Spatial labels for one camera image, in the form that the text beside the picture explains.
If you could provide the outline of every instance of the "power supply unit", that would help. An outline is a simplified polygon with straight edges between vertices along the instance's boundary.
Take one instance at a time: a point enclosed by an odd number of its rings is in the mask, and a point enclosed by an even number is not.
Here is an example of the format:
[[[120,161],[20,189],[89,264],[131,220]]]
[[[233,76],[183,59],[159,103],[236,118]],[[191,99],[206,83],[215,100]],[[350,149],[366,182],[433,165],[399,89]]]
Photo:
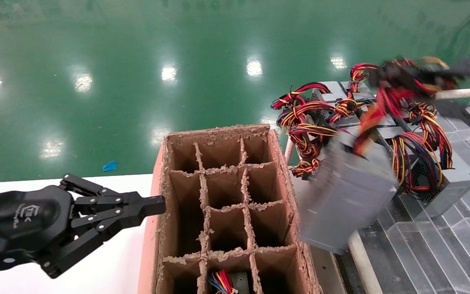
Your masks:
[[[359,127],[345,128],[351,134],[356,134]],[[378,128],[379,134],[386,140],[392,139],[398,134],[404,133],[402,127]],[[435,156],[440,158],[440,151],[435,151]],[[447,212],[459,199],[470,190],[470,166],[453,150],[453,167],[442,171],[442,184],[437,192],[418,192],[417,197],[430,217],[441,216]],[[416,186],[429,184],[427,172],[422,163],[414,162],[411,171]]]
[[[371,143],[365,158],[347,152],[350,134],[333,138],[319,170],[299,195],[300,238],[342,254],[355,229],[367,227],[394,195],[396,182],[386,150]]]

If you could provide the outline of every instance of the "screw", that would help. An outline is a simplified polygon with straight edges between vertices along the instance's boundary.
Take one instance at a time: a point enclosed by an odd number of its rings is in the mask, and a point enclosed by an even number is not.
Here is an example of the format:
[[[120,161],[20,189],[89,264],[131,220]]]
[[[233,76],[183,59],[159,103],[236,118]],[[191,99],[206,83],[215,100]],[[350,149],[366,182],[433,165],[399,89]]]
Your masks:
[[[468,115],[470,115],[470,107],[469,106],[465,107],[465,112],[467,112]]]

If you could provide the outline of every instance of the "white pole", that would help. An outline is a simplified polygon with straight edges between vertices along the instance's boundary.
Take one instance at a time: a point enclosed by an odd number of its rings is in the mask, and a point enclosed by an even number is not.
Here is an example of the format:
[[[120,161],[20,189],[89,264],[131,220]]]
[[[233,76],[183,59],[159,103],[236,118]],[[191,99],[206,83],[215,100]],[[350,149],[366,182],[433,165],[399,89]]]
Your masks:
[[[286,152],[284,152],[284,156],[286,157],[286,164],[289,166],[289,162],[291,161],[291,156],[293,155],[293,141],[288,136],[288,143],[286,145]]]
[[[470,98],[470,89],[455,89],[438,91],[435,94],[436,99],[457,99],[457,98]]]

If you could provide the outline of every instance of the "yellow wire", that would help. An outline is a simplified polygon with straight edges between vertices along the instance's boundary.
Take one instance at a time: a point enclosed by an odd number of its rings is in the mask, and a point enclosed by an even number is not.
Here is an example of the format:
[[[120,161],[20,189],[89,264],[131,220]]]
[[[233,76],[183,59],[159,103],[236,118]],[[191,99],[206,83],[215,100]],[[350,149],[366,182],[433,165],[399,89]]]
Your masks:
[[[222,286],[224,287],[224,289],[227,289],[228,287],[226,287],[226,285],[224,285],[224,282],[222,281],[222,279],[220,278],[220,275],[218,272],[215,272],[215,275],[217,275],[217,278],[219,279],[220,283],[222,284]]]

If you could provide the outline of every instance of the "blue plastic piece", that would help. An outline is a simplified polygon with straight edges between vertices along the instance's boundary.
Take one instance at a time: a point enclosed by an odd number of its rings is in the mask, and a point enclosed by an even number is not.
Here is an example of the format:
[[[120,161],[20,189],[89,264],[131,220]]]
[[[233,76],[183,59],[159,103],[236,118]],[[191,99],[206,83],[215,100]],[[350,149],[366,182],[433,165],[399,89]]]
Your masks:
[[[103,172],[114,171],[116,168],[117,168],[117,165],[115,164],[115,161],[111,161],[103,165]]]

